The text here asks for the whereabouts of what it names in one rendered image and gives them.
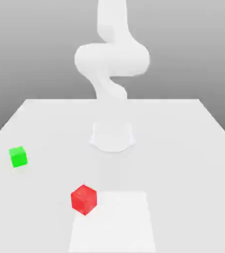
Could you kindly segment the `small red cube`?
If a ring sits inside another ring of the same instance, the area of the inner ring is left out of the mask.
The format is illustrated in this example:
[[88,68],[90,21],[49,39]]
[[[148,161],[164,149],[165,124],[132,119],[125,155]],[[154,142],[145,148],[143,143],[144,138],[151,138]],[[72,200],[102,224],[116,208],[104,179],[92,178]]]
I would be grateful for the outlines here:
[[76,211],[87,215],[97,206],[97,192],[83,184],[71,193],[71,205]]

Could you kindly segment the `small green cube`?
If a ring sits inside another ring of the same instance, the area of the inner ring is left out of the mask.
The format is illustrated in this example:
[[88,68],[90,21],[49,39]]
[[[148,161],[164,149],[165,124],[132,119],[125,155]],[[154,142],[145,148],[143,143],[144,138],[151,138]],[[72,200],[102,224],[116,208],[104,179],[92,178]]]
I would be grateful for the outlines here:
[[28,163],[26,151],[23,146],[9,149],[9,155],[14,168],[26,165]]

